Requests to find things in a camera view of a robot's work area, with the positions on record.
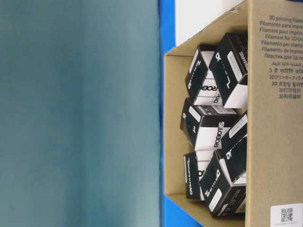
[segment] qr code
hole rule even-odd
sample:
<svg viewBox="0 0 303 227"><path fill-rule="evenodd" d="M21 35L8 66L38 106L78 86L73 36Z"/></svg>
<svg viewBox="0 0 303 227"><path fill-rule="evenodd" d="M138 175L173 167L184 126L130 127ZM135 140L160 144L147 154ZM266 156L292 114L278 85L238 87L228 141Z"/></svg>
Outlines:
<svg viewBox="0 0 303 227"><path fill-rule="evenodd" d="M293 208L281 209L281 222L293 221Z"/></svg>

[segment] small box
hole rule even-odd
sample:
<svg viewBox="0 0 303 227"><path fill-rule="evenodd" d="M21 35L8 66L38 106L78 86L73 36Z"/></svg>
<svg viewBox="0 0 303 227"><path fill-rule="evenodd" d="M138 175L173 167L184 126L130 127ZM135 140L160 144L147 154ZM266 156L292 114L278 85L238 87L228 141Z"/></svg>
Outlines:
<svg viewBox="0 0 303 227"><path fill-rule="evenodd" d="M237 119L238 115L232 109L193 105L189 98L186 98L180 128L195 150L215 150L222 147L221 137Z"/></svg>
<svg viewBox="0 0 303 227"><path fill-rule="evenodd" d="M248 36L226 33L210 62L225 108L247 108Z"/></svg>
<svg viewBox="0 0 303 227"><path fill-rule="evenodd" d="M232 182L246 183L247 111L221 139Z"/></svg>
<svg viewBox="0 0 303 227"><path fill-rule="evenodd" d="M246 184L231 181L221 149L214 152L200 185L213 217L245 212Z"/></svg>
<svg viewBox="0 0 303 227"><path fill-rule="evenodd" d="M204 201L199 181L213 156L213 152L213 150L202 150L183 156L186 198Z"/></svg>
<svg viewBox="0 0 303 227"><path fill-rule="evenodd" d="M200 44L190 64L185 84L194 105L222 105L213 73L208 68L216 47Z"/></svg>

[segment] blue edge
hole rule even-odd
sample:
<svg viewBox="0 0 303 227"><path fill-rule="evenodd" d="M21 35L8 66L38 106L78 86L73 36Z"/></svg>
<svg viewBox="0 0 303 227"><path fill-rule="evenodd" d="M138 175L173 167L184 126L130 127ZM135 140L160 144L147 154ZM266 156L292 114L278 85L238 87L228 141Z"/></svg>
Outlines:
<svg viewBox="0 0 303 227"><path fill-rule="evenodd" d="M164 194L163 187L163 115L164 115L164 54L176 46L175 0L159 0L160 27L160 215L162 227L201 227L184 210Z"/></svg>

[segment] barcode label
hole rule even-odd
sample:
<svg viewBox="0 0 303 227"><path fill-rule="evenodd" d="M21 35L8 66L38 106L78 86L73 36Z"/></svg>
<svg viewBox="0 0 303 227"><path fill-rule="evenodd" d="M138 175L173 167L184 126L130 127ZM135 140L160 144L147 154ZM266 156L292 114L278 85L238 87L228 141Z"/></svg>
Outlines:
<svg viewBox="0 0 303 227"><path fill-rule="evenodd" d="M270 209L271 227L302 227L303 203L272 206Z"/></svg>
<svg viewBox="0 0 303 227"><path fill-rule="evenodd" d="M293 208L281 209L281 222L293 221Z"/></svg>
<svg viewBox="0 0 303 227"><path fill-rule="evenodd" d="M197 113L197 111L193 107L189 107L190 114L197 120L197 122L201 121L201 116Z"/></svg>
<svg viewBox="0 0 303 227"><path fill-rule="evenodd" d="M247 115L244 115L230 130L229 138L232 138L245 124L247 124Z"/></svg>
<svg viewBox="0 0 303 227"><path fill-rule="evenodd" d="M235 74L235 78L239 82L242 79L243 75L242 75L239 65L237 63L235 55L233 55L232 51L230 51L229 54L227 55L227 59L232 67L233 73Z"/></svg>

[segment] gray-green wall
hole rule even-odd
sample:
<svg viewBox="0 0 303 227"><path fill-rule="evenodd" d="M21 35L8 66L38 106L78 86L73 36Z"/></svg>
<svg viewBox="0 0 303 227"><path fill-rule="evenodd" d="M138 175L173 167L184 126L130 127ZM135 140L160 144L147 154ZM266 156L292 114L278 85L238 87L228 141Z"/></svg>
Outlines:
<svg viewBox="0 0 303 227"><path fill-rule="evenodd" d="M159 225L157 2L0 0L0 226Z"/></svg>

